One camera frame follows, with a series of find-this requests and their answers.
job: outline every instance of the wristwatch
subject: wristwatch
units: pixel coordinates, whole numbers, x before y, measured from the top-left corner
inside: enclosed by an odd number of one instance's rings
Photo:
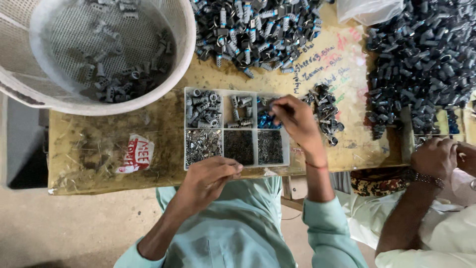
[[[445,188],[445,182],[442,179],[435,178],[435,177],[430,176],[430,175],[424,175],[424,174],[421,174],[421,173],[417,173],[416,176],[415,176],[415,181],[428,182],[428,183],[431,183],[433,185],[438,186],[441,189]]]

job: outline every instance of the wooden table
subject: wooden table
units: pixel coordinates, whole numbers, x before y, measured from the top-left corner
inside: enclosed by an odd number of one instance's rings
[[[330,147],[324,140],[330,170],[404,165],[400,141],[391,129],[382,139],[372,140],[365,113],[366,74],[373,69],[373,63],[363,50],[364,27],[354,21],[338,24],[335,8],[335,5],[326,5],[322,9],[322,33],[303,49],[294,73],[253,67],[250,69],[255,79],[249,79],[227,61],[218,69],[212,60],[200,62],[194,58],[174,89],[136,111],[98,117],[51,111],[49,192],[53,195],[99,194],[179,185],[186,173],[183,170],[183,88],[186,86],[303,96],[316,83],[330,84],[340,110],[337,119],[346,127],[336,135],[337,146]],[[150,169],[116,174],[132,133],[154,142]],[[289,167],[250,168],[243,171],[242,177],[304,173],[303,153],[291,141]]]

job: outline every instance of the shirt sleeve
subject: shirt sleeve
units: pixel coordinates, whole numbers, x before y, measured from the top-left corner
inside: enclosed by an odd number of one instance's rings
[[[380,253],[375,258],[378,268],[476,268],[476,255],[434,250],[395,249]]]
[[[132,246],[122,254],[122,256],[117,260],[114,268],[161,268],[164,265],[165,257],[167,257],[167,252],[164,257],[160,260],[148,260],[141,256],[137,251],[137,244],[143,239],[139,238]]]
[[[346,216],[335,197],[326,203],[304,200],[304,223],[314,250],[312,267],[367,268],[355,241],[350,239]]]

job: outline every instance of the hand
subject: hand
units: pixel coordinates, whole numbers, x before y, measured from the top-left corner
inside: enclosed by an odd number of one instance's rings
[[[274,124],[283,123],[291,138],[306,152],[306,160],[315,166],[327,166],[326,151],[311,107],[291,95],[279,98],[271,105],[269,114],[276,116]]]
[[[172,205],[186,217],[196,214],[220,196],[228,180],[239,178],[242,170],[242,164],[221,156],[191,164],[167,209]]]
[[[456,147],[456,142],[451,139],[428,140],[412,153],[412,168],[420,174],[447,181],[457,166]]]
[[[476,146],[458,142],[456,148],[458,168],[476,177]]]

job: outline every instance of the red thread bracelet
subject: red thread bracelet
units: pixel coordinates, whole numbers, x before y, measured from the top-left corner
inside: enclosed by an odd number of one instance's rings
[[[307,161],[306,161],[306,165],[308,165],[310,167],[313,167],[313,168],[317,168],[317,169],[328,169],[328,166],[318,167],[318,166],[315,166],[313,164],[309,164],[309,162],[307,162]]]

